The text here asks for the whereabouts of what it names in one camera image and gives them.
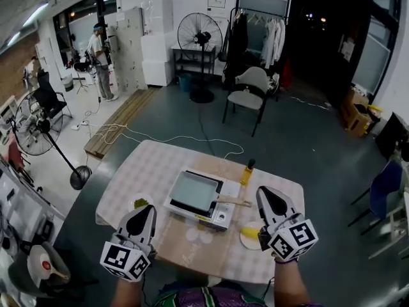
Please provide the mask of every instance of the white cable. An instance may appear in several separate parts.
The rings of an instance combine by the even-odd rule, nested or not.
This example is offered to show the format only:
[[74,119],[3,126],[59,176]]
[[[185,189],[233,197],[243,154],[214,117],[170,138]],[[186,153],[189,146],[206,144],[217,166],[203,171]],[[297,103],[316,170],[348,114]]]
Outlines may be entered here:
[[128,125],[127,125],[127,124],[126,124],[126,125],[121,125],[121,124],[95,125],[95,124],[90,124],[88,121],[85,121],[85,122],[87,122],[86,126],[88,126],[88,127],[104,127],[104,126],[109,126],[107,129],[98,129],[98,130],[97,130],[97,132],[106,130],[106,133],[105,133],[105,134],[102,134],[102,133],[95,133],[95,134],[94,134],[94,136],[102,136],[103,139],[104,139],[104,143],[106,143],[107,145],[112,145],[113,143],[115,143],[115,141],[116,141],[120,136],[125,136],[125,137],[128,138],[128,139],[131,139],[131,140],[134,140],[134,141],[136,141],[136,142],[138,142],[138,143],[141,143],[140,141],[138,141],[138,140],[136,140],[136,139],[134,139],[134,138],[131,138],[130,136],[127,136],[127,135],[125,135],[125,134],[123,134],[123,133],[119,133],[119,134],[115,137],[115,139],[114,139],[112,142],[107,142],[106,139],[107,139],[108,133],[110,133],[110,132],[112,132],[112,131],[115,131],[115,130],[118,130],[119,127],[124,127],[124,128],[126,128],[128,131],[130,131],[130,132],[132,132],[132,133],[140,134],[140,135],[142,135],[142,136],[146,136],[146,137],[150,138],[151,140],[154,140],[154,141],[156,141],[156,142],[161,142],[161,143],[167,143],[167,142],[170,142],[170,141],[175,140],[175,139],[186,138],[186,139],[192,139],[192,140],[195,140],[195,141],[198,141],[198,142],[206,142],[206,141],[208,141],[208,142],[212,142],[212,141],[225,142],[225,143],[229,143],[230,145],[233,145],[233,146],[238,146],[238,147],[242,150],[241,152],[229,152],[227,155],[224,156],[223,159],[226,159],[228,155],[241,155],[241,154],[244,153],[244,149],[243,149],[242,146],[238,145],[237,143],[233,143],[233,142],[226,141],[226,140],[222,140],[222,139],[210,139],[210,140],[206,140],[206,139],[196,139],[196,138],[193,138],[192,136],[176,136],[176,137],[171,138],[171,139],[168,139],[168,140],[159,140],[159,139],[155,139],[155,138],[153,138],[153,137],[151,137],[151,136],[149,136],[149,135],[147,135],[147,134],[145,134],[145,133],[140,133],[140,132],[138,132],[138,131],[131,130],[131,129],[128,128]]
[[314,107],[319,107],[319,108],[322,108],[322,109],[325,109],[325,110],[330,110],[330,109],[327,108],[327,107],[320,106],[320,105],[317,105],[317,104],[310,104],[309,102],[303,101],[303,100],[301,100],[301,99],[299,99],[299,98],[296,98],[296,97],[291,97],[291,98],[292,98],[292,99],[295,99],[295,100],[297,100],[297,101],[299,101],[299,102],[302,102],[303,104],[307,104],[307,105],[314,106]]

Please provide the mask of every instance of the wooden bench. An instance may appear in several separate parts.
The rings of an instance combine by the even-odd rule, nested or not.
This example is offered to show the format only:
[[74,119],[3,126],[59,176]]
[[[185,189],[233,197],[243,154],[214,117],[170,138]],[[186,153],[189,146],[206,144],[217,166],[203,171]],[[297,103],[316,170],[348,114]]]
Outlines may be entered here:
[[[127,101],[125,101],[121,107],[119,107],[115,113],[105,122],[105,124],[120,124],[126,125],[130,123],[138,113],[140,113],[146,105],[157,94],[159,89],[150,88],[147,90],[135,91]],[[108,126],[103,126],[102,129],[108,129]],[[106,134],[106,130],[96,132]],[[105,141],[113,142],[115,138],[125,130],[124,127],[118,127],[116,130],[112,130],[105,137]],[[84,150],[88,155],[97,159],[102,159],[107,154],[112,145],[105,143],[102,136],[94,135],[85,145]]]

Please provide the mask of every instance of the black cable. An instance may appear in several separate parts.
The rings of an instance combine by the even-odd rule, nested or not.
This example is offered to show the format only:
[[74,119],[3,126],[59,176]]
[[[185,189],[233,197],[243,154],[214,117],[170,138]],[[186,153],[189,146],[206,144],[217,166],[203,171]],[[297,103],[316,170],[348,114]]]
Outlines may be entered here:
[[145,305],[147,305],[148,307],[151,307],[151,304],[148,304],[146,300],[146,294],[145,294],[144,288],[145,288],[145,273],[143,274],[143,280],[142,280],[143,301],[145,302]]
[[209,142],[209,138],[207,137],[207,135],[206,135],[206,132],[205,132],[205,130],[203,129],[203,123],[202,123],[202,118],[201,118],[201,105],[199,104],[199,114],[198,114],[198,120],[199,120],[199,124],[200,124],[200,129],[202,130],[202,133],[203,133],[203,135],[204,135],[204,138],[206,139],[206,142],[207,142],[207,144],[208,144],[208,146],[209,146],[209,149],[210,149],[210,152],[212,153],[212,155],[213,156],[216,156],[215,155],[215,152],[213,151],[213,148],[212,148],[212,145],[210,144],[210,142]]
[[264,293],[261,295],[262,300],[265,299],[265,297],[266,297],[266,295],[267,295],[267,293],[268,293],[268,290],[270,290],[270,285],[271,285],[271,282],[273,282],[273,280],[274,280],[274,276],[273,276],[272,278],[270,278],[270,281],[268,281],[266,290],[265,290]]

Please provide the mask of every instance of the person standing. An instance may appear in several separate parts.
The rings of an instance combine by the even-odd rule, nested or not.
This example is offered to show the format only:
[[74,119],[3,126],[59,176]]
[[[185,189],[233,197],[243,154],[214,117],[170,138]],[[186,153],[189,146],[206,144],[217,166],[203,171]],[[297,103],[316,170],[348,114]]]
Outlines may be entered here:
[[40,61],[36,56],[31,58],[31,61],[24,68],[23,80],[26,82],[27,90],[29,92],[37,90],[39,85],[37,81],[37,76],[42,70]]
[[117,95],[112,94],[109,87],[109,67],[107,57],[105,56],[106,47],[102,47],[101,34],[104,32],[104,23],[97,23],[94,25],[94,32],[89,39],[87,50],[96,59],[96,74],[98,76],[98,83],[101,91],[102,100],[114,101],[118,99]]

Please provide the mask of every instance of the checkered tablecloth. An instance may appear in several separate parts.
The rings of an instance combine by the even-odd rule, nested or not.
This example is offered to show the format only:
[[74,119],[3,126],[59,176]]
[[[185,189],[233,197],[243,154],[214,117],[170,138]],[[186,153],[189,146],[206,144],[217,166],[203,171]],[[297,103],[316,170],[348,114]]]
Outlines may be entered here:
[[[225,279],[267,283],[274,275],[275,264],[271,251],[245,248],[240,241],[240,228],[249,221],[260,221],[256,203],[259,186],[267,185],[280,190],[293,200],[299,212],[304,213],[302,186],[255,169],[248,186],[242,187],[240,191],[241,198],[253,202],[252,208],[236,206],[229,230],[215,233],[207,227],[196,228],[195,223],[174,216],[163,206],[183,166],[237,182],[245,167],[177,146],[143,141],[109,183],[96,209],[96,222],[117,228],[121,218],[128,212],[133,197],[137,193],[147,193],[152,197],[158,213],[152,244],[159,258]],[[200,254],[202,250],[212,253]]]

